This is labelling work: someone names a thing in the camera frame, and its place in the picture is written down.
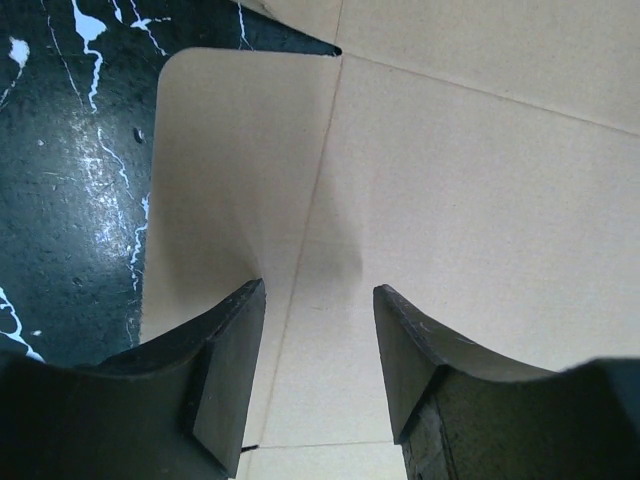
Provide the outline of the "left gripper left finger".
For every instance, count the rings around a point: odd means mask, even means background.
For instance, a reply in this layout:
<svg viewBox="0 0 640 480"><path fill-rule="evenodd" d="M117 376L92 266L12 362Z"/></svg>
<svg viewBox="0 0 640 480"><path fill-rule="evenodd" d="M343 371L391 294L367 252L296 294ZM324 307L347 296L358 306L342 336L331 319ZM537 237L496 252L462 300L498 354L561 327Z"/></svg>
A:
<svg viewBox="0 0 640 480"><path fill-rule="evenodd" d="M265 318L265 285L97 365L1 355L5 479L231 479Z"/></svg>

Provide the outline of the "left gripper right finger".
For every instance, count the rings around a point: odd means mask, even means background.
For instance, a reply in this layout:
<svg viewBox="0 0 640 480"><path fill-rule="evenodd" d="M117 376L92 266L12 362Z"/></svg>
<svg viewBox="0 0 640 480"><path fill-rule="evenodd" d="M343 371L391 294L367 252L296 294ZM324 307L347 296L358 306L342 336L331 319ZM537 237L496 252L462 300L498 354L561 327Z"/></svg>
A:
<svg viewBox="0 0 640 480"><path fill-rule="evenodd" d="M411 479L635 479L639 362L552 372L373 291L391 430Z"/></svg>

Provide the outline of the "brown cardboard box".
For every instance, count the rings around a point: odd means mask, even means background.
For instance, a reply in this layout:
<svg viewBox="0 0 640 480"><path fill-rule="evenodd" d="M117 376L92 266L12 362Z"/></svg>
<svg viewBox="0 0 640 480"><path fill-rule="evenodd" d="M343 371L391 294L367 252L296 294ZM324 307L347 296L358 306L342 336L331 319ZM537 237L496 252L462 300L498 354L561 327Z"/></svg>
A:
<svg viewBox="0 0 640 480"><path fill-rule="evenodd" d="M158 84L150 340L253 278L242 479L401 479L388 284L507 357L639 352L635 1L245 1Z"/></svg>

